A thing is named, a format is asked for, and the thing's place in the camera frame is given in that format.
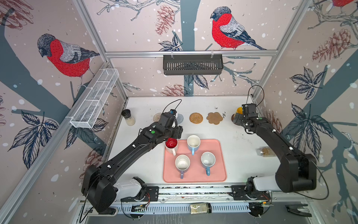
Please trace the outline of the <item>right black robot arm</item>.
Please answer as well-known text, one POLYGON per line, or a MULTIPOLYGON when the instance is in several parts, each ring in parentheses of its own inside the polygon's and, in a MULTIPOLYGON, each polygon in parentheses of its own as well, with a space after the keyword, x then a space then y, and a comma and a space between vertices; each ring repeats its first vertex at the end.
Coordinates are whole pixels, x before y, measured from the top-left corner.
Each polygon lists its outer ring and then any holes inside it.
POLYGON ((233 123, 245 132, 256 134, 273 150, 280 161, 274 183, 285 193, 314 190, 317 186, 317 160, 290 144, 265 117, 256 112, 256 104, 242 105, 242 113, 236 113, 233 123))

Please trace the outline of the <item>grey woven round coaster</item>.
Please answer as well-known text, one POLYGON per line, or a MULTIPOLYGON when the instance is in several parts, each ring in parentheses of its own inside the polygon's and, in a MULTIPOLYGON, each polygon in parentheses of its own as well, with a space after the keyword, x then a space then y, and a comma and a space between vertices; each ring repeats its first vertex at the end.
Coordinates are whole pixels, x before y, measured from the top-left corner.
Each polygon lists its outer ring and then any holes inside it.
POLYGON ((177 114, 176 115, 176 119, 177 119, 177 123, 178 124, 181 124, 182 122, 183 122, 183 120, 184 120, 184 117, 183 117, 183 115, 181 115, 181 114, 177 114))

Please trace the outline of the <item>multicolour woven round coaster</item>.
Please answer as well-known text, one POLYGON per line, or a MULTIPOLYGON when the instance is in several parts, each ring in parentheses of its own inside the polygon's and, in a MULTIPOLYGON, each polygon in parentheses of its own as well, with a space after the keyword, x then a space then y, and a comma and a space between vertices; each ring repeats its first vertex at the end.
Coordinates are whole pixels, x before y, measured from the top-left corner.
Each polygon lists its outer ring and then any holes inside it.
POLYGON ((161 117, 161 113, 155 114, 154 117, 153 117, 153 121, 158 122, 160 120, 160 117, 161 117))

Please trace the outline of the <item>brown flower-shaped coaster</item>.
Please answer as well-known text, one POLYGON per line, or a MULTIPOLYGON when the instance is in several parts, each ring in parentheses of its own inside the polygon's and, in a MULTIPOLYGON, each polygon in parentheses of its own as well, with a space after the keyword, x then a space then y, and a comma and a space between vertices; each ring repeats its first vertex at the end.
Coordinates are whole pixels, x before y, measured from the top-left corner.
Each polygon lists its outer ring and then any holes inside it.
POLYGON ((223 121, 223 117, 218 112, 209 113, 207 116, 207 120, 209 124, 219 125, 220 122, 223 121))

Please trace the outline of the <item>yellow mug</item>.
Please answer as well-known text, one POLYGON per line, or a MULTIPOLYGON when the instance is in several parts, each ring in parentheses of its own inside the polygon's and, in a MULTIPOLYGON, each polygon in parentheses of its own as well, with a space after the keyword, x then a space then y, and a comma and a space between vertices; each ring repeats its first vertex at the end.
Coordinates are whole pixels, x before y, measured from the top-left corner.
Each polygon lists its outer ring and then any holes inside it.
POLYGON ((242 107, 239 107, 236 112, 237 112, 238 114, 243 115, 243 109, 242 109, 242 107))

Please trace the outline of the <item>tan cork round coaster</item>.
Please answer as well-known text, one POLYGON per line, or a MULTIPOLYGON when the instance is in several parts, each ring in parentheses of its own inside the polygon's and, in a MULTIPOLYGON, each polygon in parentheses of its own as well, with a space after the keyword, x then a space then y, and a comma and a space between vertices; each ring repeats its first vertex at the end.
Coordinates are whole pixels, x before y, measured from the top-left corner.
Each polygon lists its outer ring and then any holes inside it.
POLYGON ((194 124, 200 124, 203 121, 203 116, 200 113, 192 113, 189 120, 194 124))

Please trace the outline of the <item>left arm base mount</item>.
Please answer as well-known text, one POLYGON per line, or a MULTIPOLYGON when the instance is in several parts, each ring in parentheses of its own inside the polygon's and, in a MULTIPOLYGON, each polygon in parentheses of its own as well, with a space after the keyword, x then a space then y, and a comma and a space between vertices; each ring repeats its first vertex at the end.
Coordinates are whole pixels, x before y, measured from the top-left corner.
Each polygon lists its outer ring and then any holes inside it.
POLYGON ((141 189, 139 194, 135 197, 126 197, 120 199, 121 202, 157 202, 159 195, 158 186, 149 186, 141 189))

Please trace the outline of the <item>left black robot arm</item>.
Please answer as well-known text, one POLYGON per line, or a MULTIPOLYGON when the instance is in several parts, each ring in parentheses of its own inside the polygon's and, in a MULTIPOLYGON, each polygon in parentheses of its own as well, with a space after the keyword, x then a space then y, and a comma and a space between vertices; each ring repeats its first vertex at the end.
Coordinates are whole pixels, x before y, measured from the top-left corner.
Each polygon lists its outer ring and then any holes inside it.
POLYGON ((86 169, 81 192, 97 212, 104 212, 115 201, 119 189, 114 185, 134 162, 169 138, 181 138, 183 127, 178 125, 176 114, 174 109, 162 113, 158 122, 144 128, 117 156, 86 169))

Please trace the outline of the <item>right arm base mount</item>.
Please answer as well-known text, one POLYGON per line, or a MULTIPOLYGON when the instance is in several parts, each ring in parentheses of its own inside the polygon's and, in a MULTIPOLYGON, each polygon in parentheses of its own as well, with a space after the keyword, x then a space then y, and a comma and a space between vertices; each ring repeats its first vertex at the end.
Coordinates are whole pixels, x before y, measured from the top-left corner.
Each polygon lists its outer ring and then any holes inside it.
POLYGON ((248 188, 246 185, 232 185, 229 195, 236 201, 261 200, 270 201, 271 194, 268 191, 258 191, 255 188, 248 188))

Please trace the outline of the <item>white mug light-blue handle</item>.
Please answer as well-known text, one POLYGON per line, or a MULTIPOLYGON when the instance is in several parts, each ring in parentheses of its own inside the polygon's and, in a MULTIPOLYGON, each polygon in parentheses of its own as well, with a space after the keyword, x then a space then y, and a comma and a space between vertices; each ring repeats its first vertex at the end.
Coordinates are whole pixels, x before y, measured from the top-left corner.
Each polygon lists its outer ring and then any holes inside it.
POLYGON ((191 135, 187 138, 187 147, 192 155, 199 149, 201 140, 197 135, 191 135))

